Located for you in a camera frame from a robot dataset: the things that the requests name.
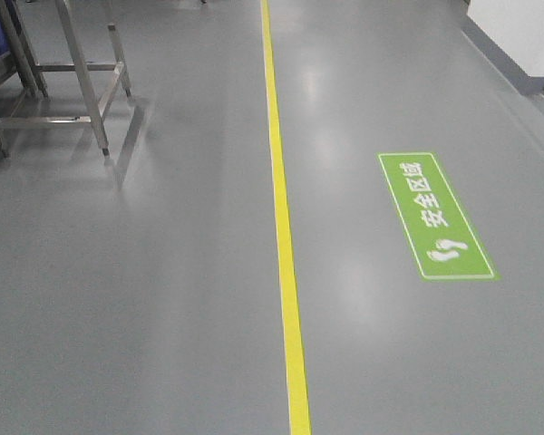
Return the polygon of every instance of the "footprint icon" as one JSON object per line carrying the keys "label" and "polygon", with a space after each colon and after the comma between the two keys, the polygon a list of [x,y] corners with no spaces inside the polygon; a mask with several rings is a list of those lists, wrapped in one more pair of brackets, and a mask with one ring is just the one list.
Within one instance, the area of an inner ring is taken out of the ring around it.
{"label": "footprint icon", "polygon": [[435,243],[435,247],[442,251],[449,251],[451,249],[461,249],[462,251],[466,251],[468,249],[467,244],[463,242],[456,242],[454,240],[449,240],[447,238],[442,238],[440,240],[437,240],[437,243]]}
{"label": "footprint icon", "polygon": [[446,261],[453,260],[455,258],[459,258],[460,253],[451,250],[447,252],[440,252],[440,251],[427,251],[427,255],[429,258],[433,261],[436,261],[438,263],[445,263]]}

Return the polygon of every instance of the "white wall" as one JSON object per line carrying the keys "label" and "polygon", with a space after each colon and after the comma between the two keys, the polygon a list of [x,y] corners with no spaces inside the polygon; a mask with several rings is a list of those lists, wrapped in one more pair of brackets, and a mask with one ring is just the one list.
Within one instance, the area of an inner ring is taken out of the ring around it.
{"label": "white wall", "polygon": [[527,75],[544,77],[544,0],[471,0],[468,16]]}

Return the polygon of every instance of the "floor sticker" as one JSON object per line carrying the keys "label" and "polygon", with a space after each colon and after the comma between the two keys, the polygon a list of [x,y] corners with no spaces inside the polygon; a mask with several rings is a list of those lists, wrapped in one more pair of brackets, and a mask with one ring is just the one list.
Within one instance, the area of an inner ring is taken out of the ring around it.
{"label": "floor sticker", "polygon": [[499,279],[433,154],[384,153],[379,160],[423,278]]}

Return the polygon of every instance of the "safety zone sign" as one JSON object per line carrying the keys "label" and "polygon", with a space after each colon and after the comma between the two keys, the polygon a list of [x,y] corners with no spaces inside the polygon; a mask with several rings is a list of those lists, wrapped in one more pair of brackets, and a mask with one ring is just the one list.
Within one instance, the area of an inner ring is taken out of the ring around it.
{"label": "safety zone sign", "polygon": [[423,278],[499,279],[433,154],[379,160]]}

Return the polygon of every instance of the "yellow tape stripe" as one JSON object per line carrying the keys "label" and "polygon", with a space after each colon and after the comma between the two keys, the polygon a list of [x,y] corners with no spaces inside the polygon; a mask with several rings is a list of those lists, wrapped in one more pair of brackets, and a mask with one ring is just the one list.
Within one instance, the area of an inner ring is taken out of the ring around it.
{"label": "yellow tape stripe", "polygon": [[262,28],[264,35],[264,58],[266,67],[266,88],[268,100],[268,123],[270,150],[274,182],[274,203],[276,211],[278,263],[282,293],[282,317],[284,321],[284,343],[287,359],[288,410],[290,414],[291,435],[310,435],[310,412],[306,390],[306,367],[300,330],[298,291],[290,232],[290,213],[288,211],[287,182],[284,171],[282,136],[276,92],[274,70],[274,51],[270,33],[270,8],[268,0],[262,2]]}

